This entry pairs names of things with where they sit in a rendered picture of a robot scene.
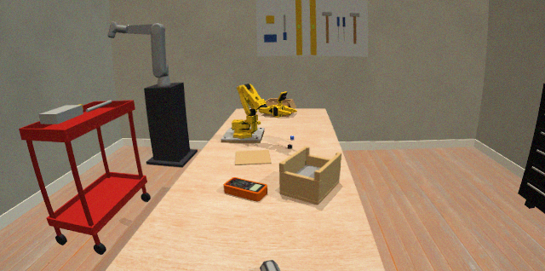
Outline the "orange digital multimeter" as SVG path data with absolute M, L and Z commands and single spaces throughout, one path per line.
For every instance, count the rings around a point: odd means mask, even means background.
M 233 177 L 224 183 L 224 192 L 253 201 L 261 201 L 267 195 L 267 184 Z

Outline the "tan flat mat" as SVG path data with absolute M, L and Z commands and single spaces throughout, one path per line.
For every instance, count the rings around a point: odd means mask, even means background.
M 271 163 L 269 150 L 236 151 L 235 165 Z

